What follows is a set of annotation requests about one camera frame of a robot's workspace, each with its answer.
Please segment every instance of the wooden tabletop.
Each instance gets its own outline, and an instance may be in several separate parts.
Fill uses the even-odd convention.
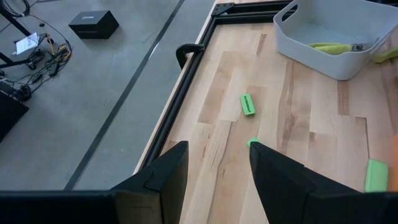
[[[218,26],[163,150],[189,141],[180,223],[266,223],[250,169],[251,138],[363,191],[368,159],[391,163],[397,71],[396,60],[370,63],[336,81],[279,54],[272,23]],[[244,93],[254,116],[243,115]]]

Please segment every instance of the concrete floor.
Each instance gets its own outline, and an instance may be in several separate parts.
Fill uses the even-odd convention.
[[[108,189],[129,177],[180,73],[175,49],[196,40],[213,2],[35,3],[32,12],[64,34],[73,56],[35,92],[26,103],[28,113],[0,143],[0,190]],[[80,40],[67,26],[80,11],[102,9],[111,10],[121,25],[109,40]],[[12,41],[23,35],[4,20],[0,18],[0,50],[11,54]],[[20,21],[32,32],[43,32],[33,17]],[[63,42],[47,29],[56,42]],[[146,55],[151,55],[147,63],[142,62]],[[6,71],[10,78],[30,72],[25,66]],[[103,126],[131,80],[135,85],[116,117],[109,128]]]

